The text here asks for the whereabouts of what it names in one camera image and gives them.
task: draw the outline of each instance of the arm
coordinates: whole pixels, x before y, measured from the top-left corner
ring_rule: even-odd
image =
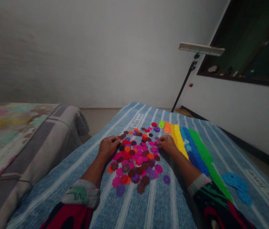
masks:
[[[162,136],[157,143],[172,156],[184,178],[186,186],[189,187],[201,175],[201,172],[178,150],[171,136]]]
[[[104,138],[98,155],[83,176],[64,194],[48,219],[45,228],[89,228],[93,210],[99,203],[99,186],[107,161],[115,152],[120,139],[116,136]]]
[[[255,228],[218,187],[186,159],[171,136],[162,136],[157,143],[175,160],[209,228]]]

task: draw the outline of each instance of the lamp stand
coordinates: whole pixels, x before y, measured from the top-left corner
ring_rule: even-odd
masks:
[[[176,99],[176,101],[175,101],[175,104],[173,105],[173,109],[172,109],[171,113],[173,113],[173,111],[175,110],[176,105],[177,105],[177,102],[178,102],[178,100],[179,100],[179,98],[180,98],[180,96],[181,96],[181,93],[182,93],[182,91],[183,91],[183,88],[184,88],[184,86],[185,86],[185,84],[186,84],[186,82],[187,82],[187,80],[188,80],[188,77],[189,77],[190,73],[196,68],[197,59],[198,59],[199,57],[200,57],[200,55],[199,55],[198,53],[196,53],[195,56],[194,56],[194,60],[193,60],[193,62],[192,62],[192,64],[191,64],[191,66],[190,66],[189,69],[188,69],[188,73],[187,73],[187,75],[186,75],[186,77],[185,77],[185,80],[184,80],[184,82],[183,82],[183,84],[182,84],[182,87],[181,87],[180,92],[179,92],[179,95],[178,95],[178,97],[177,97],[177,99]]]

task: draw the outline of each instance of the green strip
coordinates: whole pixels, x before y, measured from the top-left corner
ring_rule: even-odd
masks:
[[[198,151],[202,157],[202,160],[204,161],[204,163],[206,164],[206,166],[208,168],[208,171],[210,173],[210,176],[211,176],[213,182],[217,185],[217,187],[225,195],[225,197],[228,198],[233,203],[231,194],[230,194],[228,188],[224,185],[223,180],[221,179],[221,177],[219,176],[219,174],[215,170],[215,168],[212,164],[212,162],[214,162],[214,160],[213,160],[211,154],[208,152],[205,145],[203,144],[203,142],[201,141],[199,134],[196,131],[193,131],[192,129],[189,129],[189,133],[191,134],[191,137],[193,138],[195,145],[198,148]]]

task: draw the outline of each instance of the sleeve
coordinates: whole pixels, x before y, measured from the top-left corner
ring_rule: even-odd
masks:
[[[89,181],[78,180],[54,207],[41,229],[89,228],[98,203],[99,189]]]
[[[188,191],[208,228],[255,228],[205,174],[201,174]]]

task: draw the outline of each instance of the right hand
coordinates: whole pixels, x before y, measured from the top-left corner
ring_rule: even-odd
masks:
[[[168,154],[178,152],[178,148],[170,135],[165,135],[159,138],[157,144],[162,147]]]

